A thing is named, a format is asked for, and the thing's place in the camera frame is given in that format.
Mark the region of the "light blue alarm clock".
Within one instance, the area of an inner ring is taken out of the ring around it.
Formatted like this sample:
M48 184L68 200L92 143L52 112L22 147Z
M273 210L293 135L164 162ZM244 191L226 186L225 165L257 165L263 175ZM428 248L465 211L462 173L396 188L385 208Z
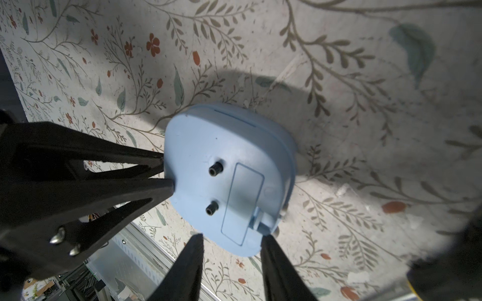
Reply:
M281 125L228 104L195 105L168 123L164 176L174 182L171 204L192 227L224 250L252 257L275 232L296 177L297 147ZM242 246L222 232L237 163L264 176L257 208Z

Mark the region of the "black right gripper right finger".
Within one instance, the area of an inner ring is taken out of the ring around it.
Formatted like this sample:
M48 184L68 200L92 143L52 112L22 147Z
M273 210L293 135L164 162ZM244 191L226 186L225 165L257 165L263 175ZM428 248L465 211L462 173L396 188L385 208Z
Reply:
M317 301L272 235L262 238L261 262L266 300Z

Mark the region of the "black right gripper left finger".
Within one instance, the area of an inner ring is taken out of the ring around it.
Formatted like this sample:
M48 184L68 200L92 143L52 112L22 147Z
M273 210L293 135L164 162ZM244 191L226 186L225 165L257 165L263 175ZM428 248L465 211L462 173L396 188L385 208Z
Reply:
M203 242L201 233L190 238L148 301L199 300L204 256Z

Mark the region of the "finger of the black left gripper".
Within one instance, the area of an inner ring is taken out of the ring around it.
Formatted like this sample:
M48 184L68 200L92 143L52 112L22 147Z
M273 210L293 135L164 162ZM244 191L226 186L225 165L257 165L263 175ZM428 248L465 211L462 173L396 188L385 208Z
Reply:
M129 164L91 172L86 161ZM164 171L164 155L116 144L51 122L1 125L1 179L73 181L150 178Z
M47 278L78 267L173 192L169 179L8 183L1 188L1 277Z

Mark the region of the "black yellow screwdriver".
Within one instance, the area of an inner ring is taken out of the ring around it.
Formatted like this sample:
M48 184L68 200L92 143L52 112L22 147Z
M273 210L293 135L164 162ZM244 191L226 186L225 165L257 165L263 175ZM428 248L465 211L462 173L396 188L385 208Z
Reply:
M420 300L481 298L481 208L449 248L414 262L407 280Z

